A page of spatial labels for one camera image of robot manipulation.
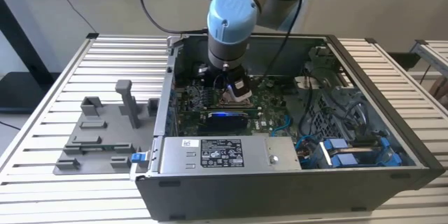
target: sticker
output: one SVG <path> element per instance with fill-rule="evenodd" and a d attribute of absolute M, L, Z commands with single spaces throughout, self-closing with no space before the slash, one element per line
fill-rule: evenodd
<path fill-rule="evenodd" d="M 244 167 L 241 139 L 203 139 L 201 166 Z"/>
<path fill-rule="evenodd" d="M 199 147 L 199 139 L 183 139 L 183 147 Z"/>

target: blue latch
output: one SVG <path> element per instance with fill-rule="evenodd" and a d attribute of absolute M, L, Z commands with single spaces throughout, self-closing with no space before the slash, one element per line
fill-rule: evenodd
<path fill-rule="evenodd" d="M 147 154 L 145 153 L 133 153 L 131 156 L 131 162 L 132 163 L 143 163 L 147 160 Z"/>

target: aluminum extrusion table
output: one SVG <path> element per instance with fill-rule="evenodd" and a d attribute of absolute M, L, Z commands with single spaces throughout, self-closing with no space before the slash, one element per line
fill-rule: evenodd
<path fill-rule="evenodd" d="M 340 39 L 416 135 L 448 168 L 448 112 L 376 43 Z M 131 79 L 136 100 L 160 96 L 167 37 L 100 35 L 87 39 L 0 158 L 0 224 L 151 224 L 128 174 L 52 174 L 85 96 L 117 103 L 115 82 Z M 399 193 L 372 213 L 337 213 L 208 223 L 447 223 L 448 172 L 419 191 Z"/>

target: label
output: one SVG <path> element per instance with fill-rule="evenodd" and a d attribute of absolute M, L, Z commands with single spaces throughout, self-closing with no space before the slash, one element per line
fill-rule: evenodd
<path fill-rule="evenodd" d="M 199 147 L 199 139 L 183 139 L 183 147 Z"/>
<path fill-rule="evenodd" d="M 201 166 L 244 167 L 241 139 L 203 139 Z"/>

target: blue cable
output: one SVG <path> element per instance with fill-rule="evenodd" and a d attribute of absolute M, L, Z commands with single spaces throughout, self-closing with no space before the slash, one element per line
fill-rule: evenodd
<path fill-rule="evenodd" d="M 279 127 L 279 128 L 276 128 L 276 129 L 273 129 L 273 131 L 272 131 L 272 133 L 271 133 L 271 136 L 275 136 L 275 132 L 276 131 L 279 131 L 279 130 L 283 130 L 285 127 L 288 127 L 289 126 L 289 123 L 291 123 L 291 118 L 285 115 L 285 122 L 287 122 L 287 124 L 285 125 L 283 125 L 281 127 Z"/>
<path fill-rule="evenodd" d="M 297 143 L 296 143 L 296 149 L 299 149 L 303 140 L 304 140 L 305 138 L 308 138 L 308 137 L 312 137 L 312 136 L 313 136 L 313 135 L 305 135 L 305 136 L 303 136 L 303 137 L 299 139 L 299 141 L 297 141 Z"/>

